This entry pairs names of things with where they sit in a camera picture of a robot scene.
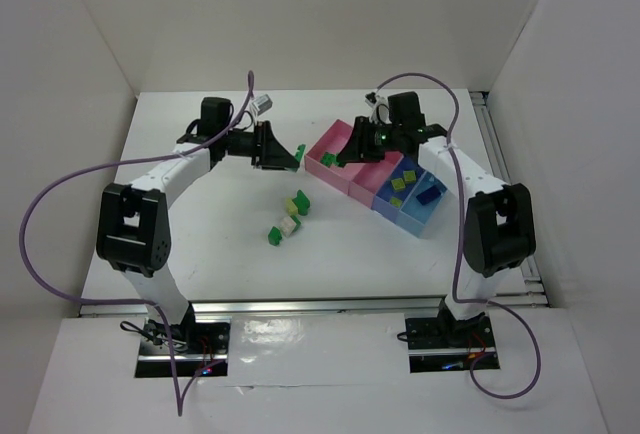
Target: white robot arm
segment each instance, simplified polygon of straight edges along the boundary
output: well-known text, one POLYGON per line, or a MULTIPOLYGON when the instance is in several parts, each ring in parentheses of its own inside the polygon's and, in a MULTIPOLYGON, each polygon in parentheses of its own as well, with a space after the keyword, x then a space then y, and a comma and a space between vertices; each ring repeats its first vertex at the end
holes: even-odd
MULTIPOLYGON (((486 172, 452 142, 437 124, 426 125, 415 92, 366 96, 370 117, 357 117, 339 162, 379 162, 389 151, 412 158, 458 196, 458 179, 451 156, 462 171, 464 199, 464 259, 458 283, 460 299, 490 299, 508 268, 534 253, 535 233, 531 197, 521 184, 508 185, 486 172)), ((465 327, 480 319, 484 305, 457 303, 452 293, 441 305, 452 324, 465 327)))
MULTIPOLYGON (((229 125, 232 106, 228 99, 205 98, 200 119, 192 122, 187 133, 178 139, 173 150, 175 158, 158 164, 130 184, 109 184, 102 193, 98 256, 122 272, 141 299, 162 307, 179 340, 189 342, 193 337, 195 315, 167 265, 171 252, 169 208, 226 155, 249 157, 254 167, 265 170, 296 169, 300 165, 278 143, 268 121, 255 123, 255 117, 271 106, 265 97, 250 106, 254 111, 253 132, 231 129, 212 144, 208 142, 229 125), (204 143, 208 143, 206 148, 191 152, 204 143)), ((162 330, 156 310, 148 311, 150 320, 162 330)))

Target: cable connector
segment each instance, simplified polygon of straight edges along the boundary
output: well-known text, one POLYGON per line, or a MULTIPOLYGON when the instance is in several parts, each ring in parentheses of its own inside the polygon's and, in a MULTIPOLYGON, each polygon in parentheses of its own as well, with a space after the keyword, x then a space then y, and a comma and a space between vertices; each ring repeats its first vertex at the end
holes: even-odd
POLYGON ((387 104, 387 98, 384 96, 380 96, 375 92, 370 92, 366 96, 364 96, 364 100, 370 108, 376 107, 377 104, 387 104))
POLYGON ((273 101, 268 94, 263 94, 256 97, 251 104, 249 104, 249 112, 253 117, 258 117, 273 107, 273 101))

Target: green block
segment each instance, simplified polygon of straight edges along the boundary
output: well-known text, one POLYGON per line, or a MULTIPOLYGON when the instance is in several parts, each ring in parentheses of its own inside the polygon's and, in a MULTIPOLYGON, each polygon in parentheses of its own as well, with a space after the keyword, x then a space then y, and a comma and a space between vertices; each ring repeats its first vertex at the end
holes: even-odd
POLYGON ((404 181, 401 178, 391 179, 391 187, 395 192, 404 191, 404 188, 407 187, 404 181))
MULTIPOLYGON (((298 161, 298 163, 300 163, 300 161, 302 161, 302 157, 304 156, 304 150, 307 148, 306 144, 300 144, 296 150, 296 154, 295 157, 296 161, 298 161)), ((287 171, 291 171, 291 172, 298 172, 298 167, 295 168, 287 168, 287 171)))
POLYGON ((309 213, 311 201, 305 196, 304 192, 298 190, 296 197, 293 199, 293 203, 298 207, 298 214, 301 216, 306 216, 309 213))
POLYGON ((293 229, 293 232, 296 232, 298 229, 300 229, 300 226, 302 225, 302 223, 296 216, 291 216, 291 219, 293 219, 293 222, 296 223, 296 227, 293 229))
POLYGON ((335 161, 336 161, 336 156, 334 154, 331 154, 330 152, 325 152, 322 156, 322 159, 320 159, 320 164, 327 167, 331 167, 335 161))
POLYGON ((402 173, 402 177, 404 177, 404 182, 406 184, 411 184, 416 182, 416 171, 404 171, 402 173))
POLYGON ((272 227, 269 231, 267 239, 269 240, 269 244, 271 244, 272 246, 277 246, 278 244, 280 244, 280 241, 282 240, 282 233, 280 232, 280 229, 275 226, 272 227))

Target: yellow block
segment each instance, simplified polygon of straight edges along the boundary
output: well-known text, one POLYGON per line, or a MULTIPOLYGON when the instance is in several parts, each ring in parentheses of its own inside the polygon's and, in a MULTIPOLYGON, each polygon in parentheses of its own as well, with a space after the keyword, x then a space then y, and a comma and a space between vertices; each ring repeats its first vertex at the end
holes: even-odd
POLYGON ((286 209, 287 214, 289 214, 290 216, 298 215, 298 206, 296 206, 295 202, 293 202, 292 199, 285 199, 284 208, 286 209))

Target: white wall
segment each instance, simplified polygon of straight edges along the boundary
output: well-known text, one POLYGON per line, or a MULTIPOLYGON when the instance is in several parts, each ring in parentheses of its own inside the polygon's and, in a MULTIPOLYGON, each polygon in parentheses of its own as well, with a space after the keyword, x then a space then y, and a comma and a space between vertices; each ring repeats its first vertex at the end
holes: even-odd
POLYGON ((134 89, 488 89, 535 0, 85 0, 134 89), (424 83, 413 81, 424 87, 424 83))
POLYGON ((637 431, 639 86, 640 0, 540 0, 489 97, 612 433, 637 431))
MULTIPOLYGON (((81 0, 0 0, 0 419, 26 431, 60 318, 71 306, 33 282, 18 227, 57 177, 118 156, 135 98, 81 0)), ((102 187, 94 175, 54 193, 29 231, 35 264, 79 293, 102 187)))

